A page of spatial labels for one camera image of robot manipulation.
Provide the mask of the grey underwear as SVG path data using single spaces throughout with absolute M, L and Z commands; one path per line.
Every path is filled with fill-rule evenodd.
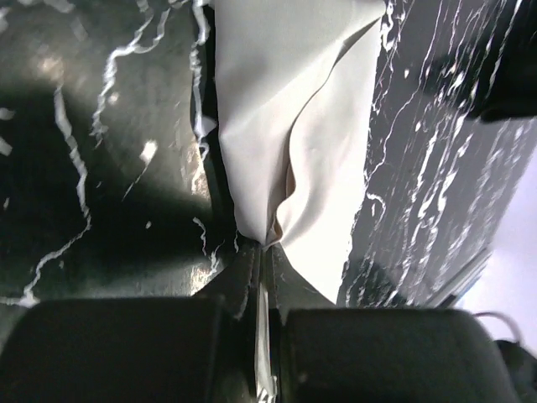
M 335 301 L 365 196 L 382 1 L 216 1 L 216 94 L 238 231 Z

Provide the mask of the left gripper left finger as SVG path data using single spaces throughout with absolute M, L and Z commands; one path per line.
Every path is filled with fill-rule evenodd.
M 253 402 L 260 248 L 191 297 L 46 301 L 1 355 L 4 402 Z

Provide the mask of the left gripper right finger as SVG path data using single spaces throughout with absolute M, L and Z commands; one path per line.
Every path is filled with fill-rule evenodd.
M 280 248 L 266 255 L 280 402 L 520 402 L 498 345 L 471 314 L 333 306 Z

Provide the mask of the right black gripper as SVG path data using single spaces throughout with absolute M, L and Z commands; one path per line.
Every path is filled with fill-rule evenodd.
M 428 65 L 427 92 L 471 119 L 536 116 L 536 2 L 483 1 L 473 31 Z

